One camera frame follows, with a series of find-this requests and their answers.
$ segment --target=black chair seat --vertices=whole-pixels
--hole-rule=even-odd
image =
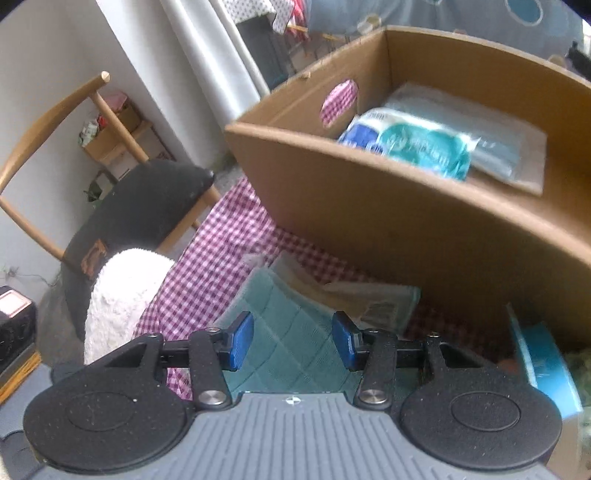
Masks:
[[[104,198],[66,248],[61,275],[76,335],[84,338],[93,281],[82,259],[101,240],[107,257],[128,248],[156,250],[213,185],[213,173],[154,159],[131,170]]]

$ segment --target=gray ribbed panel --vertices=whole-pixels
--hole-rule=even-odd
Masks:
[[[109,480],[557,480],[543,466],[493,475],[457,469],[414,447],[384,413],[342,394],[245,394],[197,417],[167,455]],[[96,480],[44,468],[35,480]]]

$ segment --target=wet wipes package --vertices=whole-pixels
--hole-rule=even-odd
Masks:
[[[373,108],[353,119],[339,142],[403,160],[444,178],[464,180],[478,139],[392,108]]]

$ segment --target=silver bolt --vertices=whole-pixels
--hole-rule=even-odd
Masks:
[[[199,401],[205,405],[221,405],[226,399],[226,394],[219,390],[206,390],[199,394]]]
[[[380,405],[386,402],[388,397],[383,391],[370,388],[369,390],[363,390],[359,394],[359,399],[363,403],[368,403],[370,405]]]

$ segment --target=blue circle pattern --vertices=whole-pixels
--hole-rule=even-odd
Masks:
[[[540,4],[535,0],[507,0],[507,5],[526,24],[535,24],[542,16]]]

